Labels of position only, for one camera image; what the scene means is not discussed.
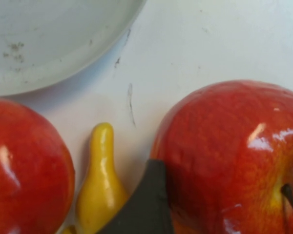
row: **yellow gourd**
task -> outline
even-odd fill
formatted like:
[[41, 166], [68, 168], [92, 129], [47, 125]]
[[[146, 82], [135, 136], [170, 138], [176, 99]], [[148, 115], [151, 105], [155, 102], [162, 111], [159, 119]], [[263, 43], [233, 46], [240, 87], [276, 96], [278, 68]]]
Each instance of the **yellow gourd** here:
[[94, 234], [105, 226], [128, 199], [114, 167], [114, 131], [109, 123], [94, 127], [89, 167], [75, 209], [78, 234]]
[[76, 229], [73, 225], [71, 225], [64, 229], [64, 231], [62, 231], [62, 234], [76, 234]]

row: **dark mark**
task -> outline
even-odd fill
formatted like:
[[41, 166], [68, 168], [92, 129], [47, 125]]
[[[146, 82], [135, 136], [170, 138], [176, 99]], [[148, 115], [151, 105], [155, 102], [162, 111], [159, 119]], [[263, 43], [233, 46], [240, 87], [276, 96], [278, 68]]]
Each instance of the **dark mark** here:
[[114, 65], [115, 68], [117, 68], [117, 65], [121, 62], [121, 57], [119, 57]]
[[13, 58], [14, 58], [14, 60], [16, 62], [20, 62], [20, 63], [23, 63], [24, 62], [24, 56], [23, 55], [16, 55]]
[[8, 46], [11, 48], [11, 50], [13, 52], [18, 52], [21, 48], [24, 47], [24, 43], [22, 43], [22, 42], [19, 42], [17, 44], [16, 43], [12, 43], [12, 44], [10, 44]]
[[205, 33], [209, 33], [209, 30], [207, 28], [202, 28], [202, 30], [205, 32]]
[[133, 110], [132, 110], [132, 83], [130, 83], [129, 87], [128, 87], [127, 101], [128, 101], [128, 106], [129, 106], [129, 114], [130, 114], [131, 122], [132, 122], [133, 126], [137, 127], [136, 122], [135, 122], [135, 118], [133, 116]]
[[128, 40], [129, 40], [129, 37], [130, 37], [130, 34], [131, 34], [131, 28], [129, 28], [129, 31], [128, 31], [128, 33], [127, 33], [127, 38], [126, 38], [126, 41], [125, 41], [125, 45], [127, 45], [127, 42], [128, 42]]

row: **red apple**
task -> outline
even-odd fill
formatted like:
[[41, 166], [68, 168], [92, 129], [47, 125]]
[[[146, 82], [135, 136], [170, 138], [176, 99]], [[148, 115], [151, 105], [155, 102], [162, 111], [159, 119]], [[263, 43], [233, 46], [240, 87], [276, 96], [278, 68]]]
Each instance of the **red apple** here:
[[70, 153], [44, 117], [0, 99], [0, 234], [54, 234], [73, 200]]
[[[177, 103], [151, 158], [165, 161], [173, 218], [201, 234], [293, 234], [293, 92], [226, 81]], [[186, 233], [185, 229], [177, 233]]]

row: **white plate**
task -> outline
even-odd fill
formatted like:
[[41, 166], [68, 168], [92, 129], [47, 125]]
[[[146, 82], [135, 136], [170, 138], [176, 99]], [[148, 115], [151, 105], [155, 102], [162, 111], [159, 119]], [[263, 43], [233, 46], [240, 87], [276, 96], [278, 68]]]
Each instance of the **white plate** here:
[[126, 32], [146, 0], [0, 0], [0, 96], [64, 80]]

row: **apple stem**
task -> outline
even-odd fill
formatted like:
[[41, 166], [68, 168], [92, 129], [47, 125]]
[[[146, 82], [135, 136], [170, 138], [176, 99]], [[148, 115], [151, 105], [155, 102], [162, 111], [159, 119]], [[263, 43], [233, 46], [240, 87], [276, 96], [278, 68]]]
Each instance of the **apple stem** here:
[[283, 185], [281, 188], [281, 193], [283, 194], [283, 196], [286, 197], [286, 199], [289, 201], [290, 205], [293, 208], [293, 191], [291, 186], [289, 184]]

